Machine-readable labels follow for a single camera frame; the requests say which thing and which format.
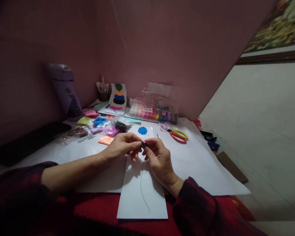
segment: person's left hand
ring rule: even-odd
[[[135,159],[139,158],[139,152],[142,152],[142,143],[143,140],[134,133],[120,133],[116,135],[111,144],[103,151],[103,154],[107,159],[114,159],[128,154],[135,162]]]

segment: wooden frame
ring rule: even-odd
[[[251,65],[262,63],[284,63],[295,61],[295,51],[278,52],[257,56],[240,57],[236,65]]]

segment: pink wall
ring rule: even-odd
[[[196,119],[275,2],[98,0],[100,71],[130,97],[180,86],[180,116]]]
[[[93,0],[2,2],[0,146],[65,117],[45,62],[71,67],[82,106],[95,100],[99,76]]]
[[[180,116],[195,119],[275,0],[2,2],[0,146],[64,117],[45,62],[71,67],[82,106],[101,72],[131,97],[180,86]]]

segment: scissors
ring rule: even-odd
[[[187,143],[188,136],[184,132],[177,129],[168,129],[167,131],[173,137],[173,139],[175,139],[177,142],[181,144]]]

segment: purple thermos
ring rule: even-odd
[[[72,71],[64,64],[52,63],[47,65],[47,70],[68,120],[78,121],[83,114]]]

